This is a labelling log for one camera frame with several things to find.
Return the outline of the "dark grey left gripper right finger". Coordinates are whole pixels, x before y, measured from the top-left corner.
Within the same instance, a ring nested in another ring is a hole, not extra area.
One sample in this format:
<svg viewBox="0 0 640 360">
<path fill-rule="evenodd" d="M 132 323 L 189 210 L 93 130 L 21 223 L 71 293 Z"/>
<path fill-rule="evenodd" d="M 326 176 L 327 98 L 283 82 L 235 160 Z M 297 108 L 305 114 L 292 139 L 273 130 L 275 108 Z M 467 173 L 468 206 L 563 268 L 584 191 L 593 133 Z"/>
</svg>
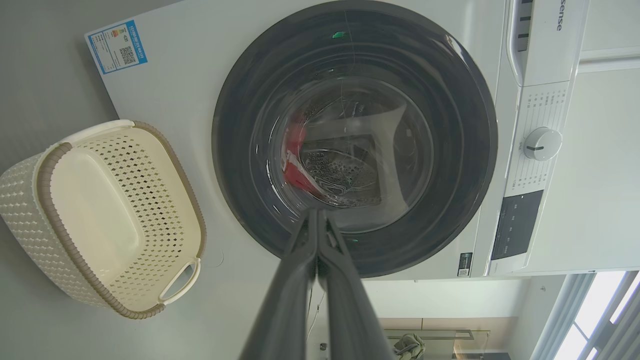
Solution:
<svg viewBox="0 0 640 360">
<path fill-rule="evenodd" d="M 394 360 L 345 240 L 329 212 L 317 212 L 317 275 L 326 293 L 330 360 Z"/>
</svg>

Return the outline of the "black display panel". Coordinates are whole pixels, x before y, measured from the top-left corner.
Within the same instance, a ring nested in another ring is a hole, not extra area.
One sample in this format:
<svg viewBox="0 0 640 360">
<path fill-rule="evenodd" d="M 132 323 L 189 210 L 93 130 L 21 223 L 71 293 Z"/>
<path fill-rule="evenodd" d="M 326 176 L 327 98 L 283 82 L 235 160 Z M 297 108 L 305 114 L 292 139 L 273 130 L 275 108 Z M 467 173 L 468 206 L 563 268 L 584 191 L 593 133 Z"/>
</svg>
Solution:
<svg viewBox="0 0 640 360">
<path fill-rule="evenodd" d="M 528 251 L 544 191 L 503 198 L 492 260 L 522 255 Z"/>
</svg>

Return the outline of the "white front-load washing machine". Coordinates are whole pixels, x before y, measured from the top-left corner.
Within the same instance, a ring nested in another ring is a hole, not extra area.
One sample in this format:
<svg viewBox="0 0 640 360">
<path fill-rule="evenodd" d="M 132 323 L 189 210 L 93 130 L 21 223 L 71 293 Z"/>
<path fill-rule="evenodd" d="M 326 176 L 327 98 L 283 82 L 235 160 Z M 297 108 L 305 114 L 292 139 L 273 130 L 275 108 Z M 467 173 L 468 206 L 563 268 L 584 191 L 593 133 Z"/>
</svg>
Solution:
<svg viewBox="0 0 640 360">
<path fill-rule="evenodd" d="M 535 161 L 523 152 L 540 127 L 562 133 L 576 73 L 570 80 L 519 87 L 506 60 L 506 0 L 370 0 L 428 18 L 466 48 L 494 102 L 498 148 L 480 207 L 448 246 L 408 269 L 364 277 L 380 281 L 466 280 L 511 275 L 528 265 L 546 201 L 555 157 Z M 264 248 L 238 221 L 220 187 L 213 153 L 218 98 L 240 55 L 270 27 L 324 0 L 183 0 L 138 14 L 133 20 L 147 63 L 103 75 L 118 116 L 157 128 L 173 146 L 201 205 L 220 272 L 269 277 L 281 257 Z M 96 31 L 112 27 L 105 26 Z M 528 250 L 492 260 L 503 198 L 543 191 Z M 457 276 L 460 254 L 473 253 L 470 276 Z"/>
</svg>

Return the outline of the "olive green bag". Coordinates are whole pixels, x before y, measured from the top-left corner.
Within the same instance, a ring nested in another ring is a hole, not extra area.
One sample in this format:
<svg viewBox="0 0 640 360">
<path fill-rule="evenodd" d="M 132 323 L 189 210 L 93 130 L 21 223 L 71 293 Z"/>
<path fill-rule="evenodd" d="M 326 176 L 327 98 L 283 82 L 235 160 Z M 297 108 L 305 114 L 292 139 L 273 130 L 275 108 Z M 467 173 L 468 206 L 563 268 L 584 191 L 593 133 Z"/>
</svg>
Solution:
<svg viewBox="0 0 640 360">
<path fill-rule="evenodd" d="M 404 334 L 394 345 L 396 360 L 418 360 L 425 353 L 425 342 L 416 333 Z"/>
</svg>

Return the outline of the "steel perforated washer drum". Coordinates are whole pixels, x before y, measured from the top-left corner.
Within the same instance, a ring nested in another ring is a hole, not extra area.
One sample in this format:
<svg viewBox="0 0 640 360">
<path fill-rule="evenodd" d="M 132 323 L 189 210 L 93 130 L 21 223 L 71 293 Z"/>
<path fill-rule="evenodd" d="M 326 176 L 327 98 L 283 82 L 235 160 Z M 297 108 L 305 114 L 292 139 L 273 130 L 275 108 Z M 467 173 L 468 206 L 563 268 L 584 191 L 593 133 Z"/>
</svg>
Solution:
<svg viewBox="0 0 640 360">
<path fill-rule="evenodd" d="M 338 208 L 365 208 L 382 202 L 377 152 L 371 135 L 305 141 L 302 168 L 313 180 L 318 200 Z"/>
</svg>

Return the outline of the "white round control knob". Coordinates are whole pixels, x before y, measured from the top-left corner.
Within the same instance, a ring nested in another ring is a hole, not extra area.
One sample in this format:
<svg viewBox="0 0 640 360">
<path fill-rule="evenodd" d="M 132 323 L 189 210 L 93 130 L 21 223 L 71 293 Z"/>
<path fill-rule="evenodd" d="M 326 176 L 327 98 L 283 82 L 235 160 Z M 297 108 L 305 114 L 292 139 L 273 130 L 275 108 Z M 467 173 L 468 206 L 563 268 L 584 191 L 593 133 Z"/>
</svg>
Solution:
<svg viewBox="0 0 640 360">
<path fill-rule="evenodd" d="M 562 146 L 563 136 L 549 127 L 538 127 L 525 139 L 524 155 L 538 162 L 546 162 L 555 157 Z"/>
</svg>

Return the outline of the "cream perforated laundry basket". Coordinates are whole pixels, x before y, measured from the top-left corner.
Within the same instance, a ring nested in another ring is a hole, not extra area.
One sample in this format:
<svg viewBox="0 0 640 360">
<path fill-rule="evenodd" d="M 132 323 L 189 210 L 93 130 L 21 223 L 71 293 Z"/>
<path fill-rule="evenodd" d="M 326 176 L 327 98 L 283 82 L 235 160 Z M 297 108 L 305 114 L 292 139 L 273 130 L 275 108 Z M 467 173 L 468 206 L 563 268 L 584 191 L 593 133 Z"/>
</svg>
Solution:
<svg viewBox="0 0 640 360">
<path fill-rule="evenodd" d="M 92 126 L 7 169 L 0 217 L 67 296 L 128 319 L 162 312 L 201 273 L 195 192 L 169 141 L 142 121 Z"/>
</svg>

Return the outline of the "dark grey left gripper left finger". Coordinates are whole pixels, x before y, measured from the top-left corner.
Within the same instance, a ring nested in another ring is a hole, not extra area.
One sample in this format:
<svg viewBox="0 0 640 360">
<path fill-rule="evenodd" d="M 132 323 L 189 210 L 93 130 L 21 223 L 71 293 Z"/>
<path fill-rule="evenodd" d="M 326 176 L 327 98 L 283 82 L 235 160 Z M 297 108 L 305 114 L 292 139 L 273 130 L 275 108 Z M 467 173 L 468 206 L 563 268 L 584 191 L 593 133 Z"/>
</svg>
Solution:
<svg viewBox="0 0 640 360">
<path fill-rule="evenodd" d="M 295 226 L 238 360 L 306 360 L 307 292 L 316 277 L 318 210 Z"/>
</svg>

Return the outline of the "blue energy label sticker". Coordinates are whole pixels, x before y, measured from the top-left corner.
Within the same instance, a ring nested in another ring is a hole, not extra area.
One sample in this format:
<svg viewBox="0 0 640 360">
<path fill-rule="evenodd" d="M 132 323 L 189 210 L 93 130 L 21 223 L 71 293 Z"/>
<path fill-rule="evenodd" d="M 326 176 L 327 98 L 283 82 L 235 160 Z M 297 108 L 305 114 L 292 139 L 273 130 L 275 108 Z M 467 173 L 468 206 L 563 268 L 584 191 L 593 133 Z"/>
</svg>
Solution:
<svg viewBox="0 0 640 360">
<path fill-rule="evenodd" d="M 97 68 L 103 75 L 148 62 L 134 20 L 96 30 L 86 35 L 86 39 Z"/>
</svg>

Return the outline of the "window with white frame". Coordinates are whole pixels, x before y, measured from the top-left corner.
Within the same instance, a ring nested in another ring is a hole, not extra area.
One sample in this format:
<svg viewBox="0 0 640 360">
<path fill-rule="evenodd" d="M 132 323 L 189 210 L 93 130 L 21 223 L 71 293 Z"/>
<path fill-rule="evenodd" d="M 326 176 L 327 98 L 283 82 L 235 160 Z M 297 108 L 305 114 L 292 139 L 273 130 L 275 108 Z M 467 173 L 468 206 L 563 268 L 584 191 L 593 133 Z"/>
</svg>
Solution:
<svg viewBox="0 0 640 360">
<path fill-rule="evenodd" d="M 568 275 L 530 360 L 640 360 L 640 271 Z"/>
</svg>

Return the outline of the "washing machine glass door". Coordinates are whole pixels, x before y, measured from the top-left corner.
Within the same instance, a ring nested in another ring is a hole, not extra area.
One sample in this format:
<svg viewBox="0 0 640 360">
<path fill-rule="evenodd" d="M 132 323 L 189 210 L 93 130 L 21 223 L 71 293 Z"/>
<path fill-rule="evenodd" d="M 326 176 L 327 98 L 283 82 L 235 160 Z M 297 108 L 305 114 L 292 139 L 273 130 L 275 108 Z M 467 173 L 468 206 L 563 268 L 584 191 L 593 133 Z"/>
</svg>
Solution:
<svg viewBox="0 0 640 360">
<path fill-rule="evenodd" d="M 306 141 L 370 135 L 381 203 L 328 205 L 285 183 L 288 123 Z M 215 173 L 242 227 L 282 257 L 309 208 L 327 210 L 359 274 L 420 264 L 470 223 L 489 189 L 498 121 L 482 71 L 446 29 L 370 0 L 307 7 L 240 55 L 214 112 Z"/>
</svg>

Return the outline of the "red and white garment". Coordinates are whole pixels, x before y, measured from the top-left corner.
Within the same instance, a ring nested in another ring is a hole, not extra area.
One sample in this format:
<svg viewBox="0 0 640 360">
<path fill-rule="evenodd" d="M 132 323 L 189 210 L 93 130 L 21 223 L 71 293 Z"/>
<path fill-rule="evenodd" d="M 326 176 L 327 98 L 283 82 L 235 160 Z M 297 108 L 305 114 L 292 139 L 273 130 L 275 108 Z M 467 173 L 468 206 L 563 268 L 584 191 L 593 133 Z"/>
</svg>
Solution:
<svg viewBox="0 0 640 360">
<path fill-rule="evenodd" d="M 320 195 L 317 182 L 301 160 L 301 149 L 306 139 L 306 120 L 303 112 L 295 112 L 285 131 L 281 151 L 281 170 L 285 183 L 311 195 Z"/>
</svg>

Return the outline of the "white detergent drawer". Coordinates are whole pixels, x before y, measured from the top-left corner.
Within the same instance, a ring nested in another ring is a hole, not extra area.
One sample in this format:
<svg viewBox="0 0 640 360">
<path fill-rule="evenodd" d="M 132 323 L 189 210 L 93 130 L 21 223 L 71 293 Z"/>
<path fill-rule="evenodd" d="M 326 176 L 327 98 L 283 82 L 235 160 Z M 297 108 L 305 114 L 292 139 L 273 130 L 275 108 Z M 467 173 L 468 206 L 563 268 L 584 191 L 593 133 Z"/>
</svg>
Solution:
<svg viewBox="0 0 640 360">
<path fill-rule="evenodd" d="M 578 70 L 590 0 L 506 0 L 506 60 L 519 87 L 567 82 Z"/>
</svg>

